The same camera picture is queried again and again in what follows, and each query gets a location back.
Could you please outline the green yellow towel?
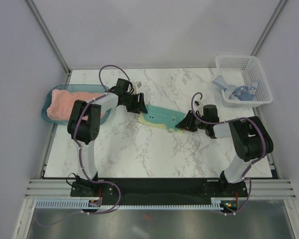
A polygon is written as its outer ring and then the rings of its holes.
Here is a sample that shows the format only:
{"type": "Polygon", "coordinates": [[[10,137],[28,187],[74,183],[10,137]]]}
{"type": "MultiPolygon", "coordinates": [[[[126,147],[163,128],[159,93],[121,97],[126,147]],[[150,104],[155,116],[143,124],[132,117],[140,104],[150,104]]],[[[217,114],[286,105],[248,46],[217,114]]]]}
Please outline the green yellow towel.
{"type": "Polygon", "coordinates": [[[138,121],[142,124],[163,129],[167,132],[182,133],[176,125],[185,118],[185,113],[162,107],[146,105],[148,113],[140,113],[138,121]]]}

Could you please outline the pink towel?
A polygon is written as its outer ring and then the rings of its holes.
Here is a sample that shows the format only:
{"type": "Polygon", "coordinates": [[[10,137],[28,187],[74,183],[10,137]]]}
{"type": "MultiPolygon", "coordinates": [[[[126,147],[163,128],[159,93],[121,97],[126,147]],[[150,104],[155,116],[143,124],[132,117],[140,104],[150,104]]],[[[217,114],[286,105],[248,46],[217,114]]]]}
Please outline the pink towel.
{"type": "Polygon", "coordinates": [[[69,121],[76,100],[90,101],[103,93],[69,92],[67,90],[52,90],[52,101],[47,108],[47,116],[51,120],[69,121]]]}

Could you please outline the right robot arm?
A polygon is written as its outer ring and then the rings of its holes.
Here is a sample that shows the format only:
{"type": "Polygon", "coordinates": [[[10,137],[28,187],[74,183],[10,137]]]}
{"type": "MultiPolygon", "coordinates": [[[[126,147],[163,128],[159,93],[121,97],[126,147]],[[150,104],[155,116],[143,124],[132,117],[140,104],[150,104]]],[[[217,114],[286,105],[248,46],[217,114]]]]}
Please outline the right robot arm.
{"type": "Polygon", "coordinates": [[[273,151],[273,141],[258,116],[221,122],[215,105],[205,105],[202,109],[202,114],[190,110],[175,127],[189,132],[202,129],[211,139],[232,139],[236,155],[221,172],[218,183],[219,193],[230,196],[252,165],[273,151]]]}

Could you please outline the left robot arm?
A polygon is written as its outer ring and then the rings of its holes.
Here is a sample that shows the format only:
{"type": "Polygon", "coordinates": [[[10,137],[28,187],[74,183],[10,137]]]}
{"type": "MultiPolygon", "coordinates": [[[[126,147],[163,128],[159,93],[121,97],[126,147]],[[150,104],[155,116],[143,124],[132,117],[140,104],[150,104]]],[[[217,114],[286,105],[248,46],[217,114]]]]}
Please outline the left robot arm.
{"type": "Polygon", "coordinates": [[[78,149],[77,176],[86,180],[81,189],[87,196],[95,196],[99,191],[94,145],[100,131],[102,115],[118,106],[124,106],[129,113],[148,112],[144,93],[137,93],[134,87],[129,80],[119,78],[113,87],[105,87],[105,92],[100,96],[74,102],[67,131],[78,149]]]}

